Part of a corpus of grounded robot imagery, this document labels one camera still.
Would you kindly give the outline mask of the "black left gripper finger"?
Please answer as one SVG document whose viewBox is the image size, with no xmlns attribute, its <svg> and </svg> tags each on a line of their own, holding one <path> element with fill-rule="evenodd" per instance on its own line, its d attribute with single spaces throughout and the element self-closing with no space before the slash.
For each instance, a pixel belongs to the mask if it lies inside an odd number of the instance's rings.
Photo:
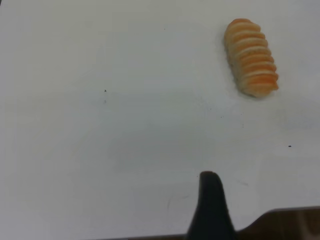
<svg viewBox="0 0 320 240">
<path fill-rule="evenodd" d="M 186 240 L 236 240 L 220 177 L 212 171 L 199 175 L 197 206 Z"/>
</svg>

